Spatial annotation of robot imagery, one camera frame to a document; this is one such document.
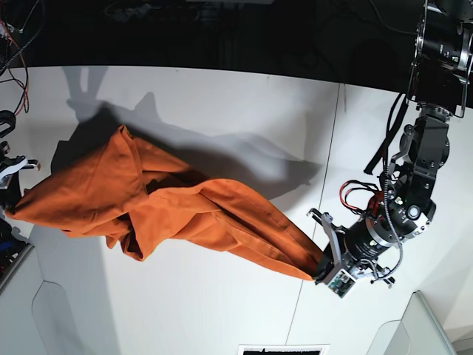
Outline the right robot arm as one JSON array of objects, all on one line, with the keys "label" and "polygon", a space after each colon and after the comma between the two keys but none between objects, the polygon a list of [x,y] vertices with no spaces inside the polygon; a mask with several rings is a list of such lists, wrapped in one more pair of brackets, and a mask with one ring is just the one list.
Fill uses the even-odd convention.
[{"label": "right robot arm", "polygon": [[1,78],[3,84],[18,85],[21,95],[13,110],[1,111],[1,208],[12,208],[22,197],[19,174],[24,170],[40,170],[36,159],[24,155],[10,157],[10,145],[6,137],[17,126],[21,112],[30,111],[30,73],[25,52],[44,29],[46,4],[44,1],[1,2]]}]

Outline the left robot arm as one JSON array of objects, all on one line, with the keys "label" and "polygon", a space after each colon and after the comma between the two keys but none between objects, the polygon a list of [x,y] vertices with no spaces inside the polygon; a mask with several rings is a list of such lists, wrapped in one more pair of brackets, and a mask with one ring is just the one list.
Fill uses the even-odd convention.
[{"label": "left robot arm", "polygon": [[310,210],[329,239],[314,280],[340,297],[364,277],[392,285],[394,271],[381,267],[379,257],[392,247],[401,249],[432,222],[432,191],[450,151],[449,121],[466,111],[472,72],[470,1],[425,2],[411,66],[408,89],[396,97],[385,138],[364,170],[371,174],[381,165],[378,183],[348,180],[339,189],[343,205],[351,192],[371,194],[365,208],[350,206],[356,223],[336,226],[330,214]]}]

